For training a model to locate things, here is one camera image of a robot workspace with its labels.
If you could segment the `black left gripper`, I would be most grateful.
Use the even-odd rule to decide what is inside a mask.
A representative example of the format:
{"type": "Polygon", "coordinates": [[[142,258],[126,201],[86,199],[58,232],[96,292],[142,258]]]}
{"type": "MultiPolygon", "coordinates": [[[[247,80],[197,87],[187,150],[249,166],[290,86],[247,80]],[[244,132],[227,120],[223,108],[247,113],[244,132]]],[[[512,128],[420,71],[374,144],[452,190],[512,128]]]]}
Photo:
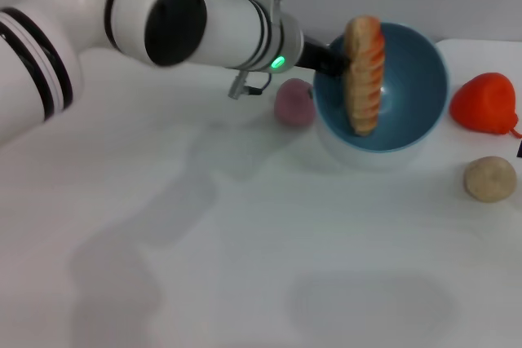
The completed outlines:
{"type": "Polygon", "coordinates": [[[311,37],[305,37],[303,49],[296,67],[311,69],[330,77],[341,77],[351,64],[350,59],[336,50],[318,42],[311,37]]]}

